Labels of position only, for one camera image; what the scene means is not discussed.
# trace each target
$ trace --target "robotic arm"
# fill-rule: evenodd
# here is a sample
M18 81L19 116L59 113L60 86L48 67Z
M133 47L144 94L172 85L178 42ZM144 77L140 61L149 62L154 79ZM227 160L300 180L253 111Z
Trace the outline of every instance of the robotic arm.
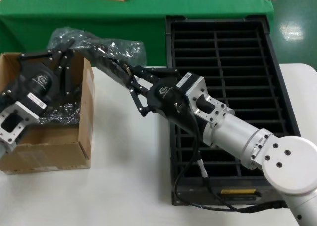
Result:
M38 121L47 105L59 94L70 94L69 63L73 41L61 44L45 53L20 56L21 73L2 92L7 105L0 114L0 158L11 153L24 130ZM112 72L129 89L142 116L159 113L206 145L215 145L241 160L243 166L259 168L275 187L292 211L300 226L317 225L317 147L295 136L277 138L266 129L257 129L235 117L233 109L209 96L203 77L188 72L180 81L174 69L145 69L130 66L124 61L106 57L105 49L99 58L107 71ZM39 64L24 62L45 57ZM48 65L60 60L54 71ZM153 84L148 90L135 76ZM142 106L138 95L147 99ZM202 177L208 178L203 161L199 160Z
M206 145L215 145L241 160L248 169L259 168L284 198L300 226L317 225L317 146L296 136L278 138L266 129L257 129L235 117L233 109L207 93L203 77L188 72L180 81L177 70L144 69L118 62L127 73L126 87L142 116L159 113ZM147 90L137 84L134 75L153 83ZM141 106L137 94L146 97ZM202 177L207 178L203 163Z

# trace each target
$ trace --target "round joint cap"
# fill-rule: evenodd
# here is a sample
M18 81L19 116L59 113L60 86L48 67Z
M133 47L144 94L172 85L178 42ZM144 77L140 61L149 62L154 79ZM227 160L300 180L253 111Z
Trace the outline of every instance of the round joint cap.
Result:
M288 136L264 149L262 170L277 190L305 194L317 188L317 146L307 139Z

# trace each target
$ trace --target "clear plastic wrap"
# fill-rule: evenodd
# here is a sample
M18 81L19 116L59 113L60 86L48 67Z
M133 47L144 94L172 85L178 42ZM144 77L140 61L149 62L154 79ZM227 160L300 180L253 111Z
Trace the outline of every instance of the clear plastic wrap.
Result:
M73 94L68 99L61 99L48 106L47 110L40 116L40 124L79 124L81 85L75 86Z
M56 29L50 38L48 48L74 39L71 49L80 52L92 66L124 85L126 73L108 58L122 60L131 66L146 67L146 52L142 42L122 39L102 39L89 32L69 27Z
M40 124L62 123L79 124L80 101L65 103L59 106L49 106L48 110L40 117Z
M74 39L71 49L81 53L92 66L95 66L116 82L124 85L126 73L108 58L123 60L132 66L146 66L146 52L142 42L121 39L102 39L89 32L69 27L56 29L49 40L48 49ZM41 124L78 124L80 101L49 106L40 118Z

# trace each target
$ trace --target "green surface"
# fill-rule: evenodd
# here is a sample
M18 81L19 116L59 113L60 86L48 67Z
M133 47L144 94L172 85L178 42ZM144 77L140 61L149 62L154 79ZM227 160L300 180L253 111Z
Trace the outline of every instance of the green surface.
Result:
M2 0L0 51L46 46L59 27L84 29L100 37L143 41L148 65L165 65L165 17L243 18L273 16L266 0Z
M279 63L317 69L316 0L276 0L271 39Z

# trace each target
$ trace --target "black plastic crate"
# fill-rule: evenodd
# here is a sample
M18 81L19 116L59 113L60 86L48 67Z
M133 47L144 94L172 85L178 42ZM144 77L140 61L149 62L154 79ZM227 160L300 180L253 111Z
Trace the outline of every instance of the black plastic crate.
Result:
M284 80L276 61L265 17L236 20L166 21L168 68L183 76L188 71L205 78L208 93L233 108L236 116L278 137L300 136ZM192 155L193 137L171 124L171 179ZM263 173L249 170L220 148L201 146L206 171L215 192L223 189L255 190L250 194L221 195L232 204L257 204L282 198ZM180 181L179 192L192 202L219 202L202 186L193 164ZM180 205L172 192L172 203Z

